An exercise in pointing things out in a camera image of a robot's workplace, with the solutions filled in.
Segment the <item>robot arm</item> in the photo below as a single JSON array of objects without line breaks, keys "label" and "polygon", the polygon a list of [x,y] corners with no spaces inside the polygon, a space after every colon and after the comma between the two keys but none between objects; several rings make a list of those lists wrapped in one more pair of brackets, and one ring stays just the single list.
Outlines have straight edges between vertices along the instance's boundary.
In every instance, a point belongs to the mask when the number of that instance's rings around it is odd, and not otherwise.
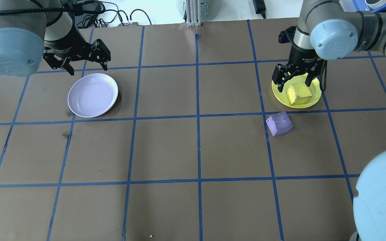
[{"label": "robot arm", "polygon": [[60,68],[71,75],[74,69],[70,61],[98,62],[107,70],[111,60],[108,48],[100,39],[86,42],[67,12],[23,11],[61,8],[60,0],[0,0],[1,74],[31,75],[38,70],[41,58],[52,69]]},{"label": "robot arm", "polygon": [[280,43],[288,41],[288,64],[278,64],[272,76],[280,92],[285,82],[305,73],[310,86],[322,75],[326,60],[352,51],[380,51],[386,56],[386,13],[345,12],[338,0],[304,0],[297,27],[280,34]]}]

